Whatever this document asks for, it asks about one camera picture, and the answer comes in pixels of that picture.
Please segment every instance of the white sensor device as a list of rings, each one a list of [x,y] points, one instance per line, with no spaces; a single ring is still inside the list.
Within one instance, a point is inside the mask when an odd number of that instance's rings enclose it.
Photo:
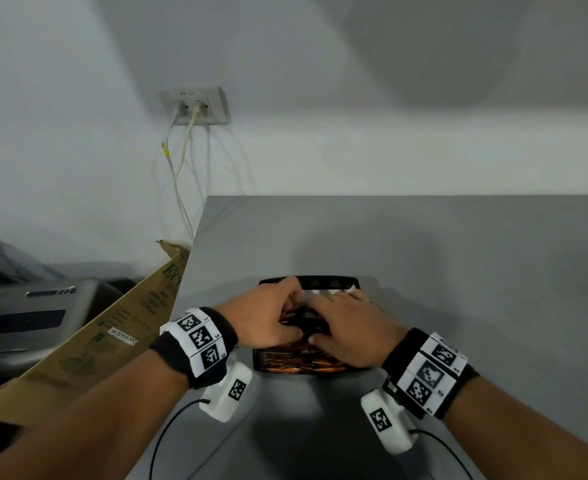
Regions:
[[[405,408],[385,391],[374,389],[360,398],[360,405],[387,452],[396,455],[416,443],[418,435],[409,433],[414,426]]]
[[[226,423],[234,415],[243,393],[252,380],[253,372],[242,362],[227,362],[227,374],[217,384],[209,386],[203,392],[202,399],[209,399],[210,403],[200,403],[199,407],[212,418]]]

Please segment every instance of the gray appliance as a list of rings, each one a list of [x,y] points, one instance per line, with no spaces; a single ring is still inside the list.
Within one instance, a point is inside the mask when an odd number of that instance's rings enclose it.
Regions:
[[[95,278],[0,287],[0,376],[22,374],[121,296]]]

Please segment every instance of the cardboard box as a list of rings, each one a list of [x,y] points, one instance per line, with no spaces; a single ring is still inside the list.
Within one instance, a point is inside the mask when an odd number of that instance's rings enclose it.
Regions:
[[[149,347],[170,319],[189,251],[159,241],[170,260],[17,379],[0,387],[0,421],[51,416]]]

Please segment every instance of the wall outlet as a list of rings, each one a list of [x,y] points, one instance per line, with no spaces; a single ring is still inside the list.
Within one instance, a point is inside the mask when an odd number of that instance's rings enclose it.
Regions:
[[[187,106],[186,114],[179,116],[177,126],[186,126],[192,119],[192,111],[198,101],[204,102],[207,107],[196,119],[195,125],[224,125],[227,123],[227,106],[224,102],[223,89],[212,88],[175,88],[166,91],[156,91],[161,100],[167,117],[171,118],[177,101],[182,101]]]

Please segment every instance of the table surface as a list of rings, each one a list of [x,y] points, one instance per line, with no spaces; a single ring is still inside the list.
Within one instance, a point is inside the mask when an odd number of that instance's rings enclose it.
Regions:
[[[209,197],[174,315],[287,274],[356,276],[381,308],[438,331],[588,442],[588,196]],[[251,367],[250,351],[240,358]],[[360,409],[382,380],[255,374],[231,423],[195,406],[172,424],[154,477],[465,478],[429,438],[396,458],[384,451]],[[482,478],[439,421],[415,423]],[[130,479],[147,478],[153,446]]]

